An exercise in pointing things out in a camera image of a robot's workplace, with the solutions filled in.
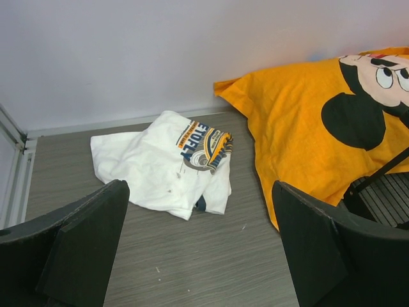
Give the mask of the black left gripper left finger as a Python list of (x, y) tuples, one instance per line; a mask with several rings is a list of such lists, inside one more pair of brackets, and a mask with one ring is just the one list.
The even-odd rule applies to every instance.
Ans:
[(1, 230), (1, 306), (103, 306), (130, 190), (90, 195)]

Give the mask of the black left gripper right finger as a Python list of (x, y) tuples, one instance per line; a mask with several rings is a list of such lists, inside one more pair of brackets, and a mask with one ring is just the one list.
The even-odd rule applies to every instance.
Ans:
[(408, 232), (285, 183), (275, 215), (300, 306), (408, 306)]

